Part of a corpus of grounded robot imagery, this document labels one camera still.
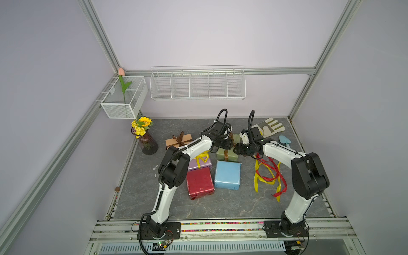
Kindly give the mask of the green gift box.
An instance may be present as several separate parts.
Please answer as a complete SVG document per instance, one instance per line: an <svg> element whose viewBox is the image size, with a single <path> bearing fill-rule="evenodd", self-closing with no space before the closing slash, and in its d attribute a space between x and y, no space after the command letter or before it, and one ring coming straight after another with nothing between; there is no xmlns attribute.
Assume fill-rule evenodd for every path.
<svg viewBox="0 0 408 255"><path fill-rule="evenodd" d="M238 162L239 155L234 152L236 145L241 142L241 138L237 134L231 134L233 138L232 148L230 150L225 150L219 148L216 157L217 160L226 161L226 162Z"/></svg>

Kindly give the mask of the yellow ribbon of red box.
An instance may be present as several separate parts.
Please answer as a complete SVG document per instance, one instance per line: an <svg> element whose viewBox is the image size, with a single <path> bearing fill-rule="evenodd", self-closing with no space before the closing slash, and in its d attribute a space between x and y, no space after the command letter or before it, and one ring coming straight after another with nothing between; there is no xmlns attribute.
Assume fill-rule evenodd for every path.
<svg viewBox="0 0 408 255"><path fill-rule="evenodd" d="M275 175L274 173L278 173L280 172L280 168L281 168L281 162L278 162L277 164L275 164L275 162L273 162L274 167L271 168L269 165L262 163L259 160L256 160L256 164L255 164L255 175L254 175L254 189L256 192L259 191L259 186L258 186L258 182L263 182L269 185L274 185L275 182L278 182L278 186L276 188L276 193L273 195L277 202L280 203L281 201L281 195L283 193L282 191L282 180L280 178L280 176L277 174ZM259 172L260 167L264 166L269 173L271 174L272 177L266 177L266 176L262 176Z"/></svg>

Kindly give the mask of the blue gift box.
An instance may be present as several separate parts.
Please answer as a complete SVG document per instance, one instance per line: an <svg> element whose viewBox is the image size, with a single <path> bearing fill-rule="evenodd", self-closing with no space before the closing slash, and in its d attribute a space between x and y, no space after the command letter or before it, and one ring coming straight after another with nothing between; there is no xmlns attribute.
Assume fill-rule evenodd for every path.
<svg viewBox="0 0 408 255"><path fill-rule="evenodd" d="M239 190L241 163L218 161L216 165L215 188Z"/></svg>

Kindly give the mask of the red gift box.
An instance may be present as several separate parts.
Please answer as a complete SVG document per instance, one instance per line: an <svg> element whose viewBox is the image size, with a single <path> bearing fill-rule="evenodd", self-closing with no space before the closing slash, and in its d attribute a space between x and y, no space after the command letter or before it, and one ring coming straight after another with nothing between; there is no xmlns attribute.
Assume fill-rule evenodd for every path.
<svg viewBox="0 0 408 255"><path fill-rule="evenodd" d="M215 187L209 167L188 172L186 183L188 187L189 198L191 200L202 198L215 192Z"/></svg>

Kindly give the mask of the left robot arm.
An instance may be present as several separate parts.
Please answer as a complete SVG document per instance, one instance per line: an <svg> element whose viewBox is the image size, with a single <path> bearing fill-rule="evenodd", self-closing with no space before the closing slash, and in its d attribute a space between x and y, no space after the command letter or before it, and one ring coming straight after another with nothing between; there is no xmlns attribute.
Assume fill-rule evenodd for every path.
<svg viewBox="0 0 408 255"><path fill-rule="evenodd" d="M158 235L165 229L175 191L185 181L190 162L214 147L231 149L231 132L232 126L229 123L215 121L197 139L178 148L171 146L166 151L158 169L159 189L154 208L146 216L146 223L151 231Z"/></svg>

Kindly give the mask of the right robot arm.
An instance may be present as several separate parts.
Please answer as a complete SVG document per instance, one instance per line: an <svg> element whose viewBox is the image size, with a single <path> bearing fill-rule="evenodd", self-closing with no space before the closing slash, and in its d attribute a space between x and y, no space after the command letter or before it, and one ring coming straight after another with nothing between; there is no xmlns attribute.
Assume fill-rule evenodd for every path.
<svg viewBox="0 0 408 255"><path fill-rule="evenodd" d="M264 139L255 127L239 134L241 142L234 152L242 156L265 156L276 159L292 172L294 194L288 208L282 213L282 230L305 226L305 216L314 200L329 187L329 179L316 153L305 154L279 144L273 139Z"/></svg>

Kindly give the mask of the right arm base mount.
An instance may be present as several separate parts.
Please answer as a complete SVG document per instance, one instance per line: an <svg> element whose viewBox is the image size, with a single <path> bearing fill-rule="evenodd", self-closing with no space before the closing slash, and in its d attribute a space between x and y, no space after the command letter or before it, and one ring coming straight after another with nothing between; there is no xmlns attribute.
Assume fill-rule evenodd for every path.
<svg viewBox="0 0 408 255"><path fill-rule="evenodd" d="M265 231L268 238L307 238L309 236L305 221L296 224L292 224L285 219L281 221L264 221L262 230Z"/></svg>

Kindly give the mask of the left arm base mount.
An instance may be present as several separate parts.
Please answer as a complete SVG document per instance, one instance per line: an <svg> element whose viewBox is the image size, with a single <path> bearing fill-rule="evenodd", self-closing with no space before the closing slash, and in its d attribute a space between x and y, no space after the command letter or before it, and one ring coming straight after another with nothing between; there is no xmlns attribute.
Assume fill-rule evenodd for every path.
<svg viewBox="0 0 408 255"><path fill-rule="evenodd" d="M141 240L178 240L181 235L181 223L180 222L165 222L157 224L152 220L147 223L141 223L138 231L138 239Z"/></svg>

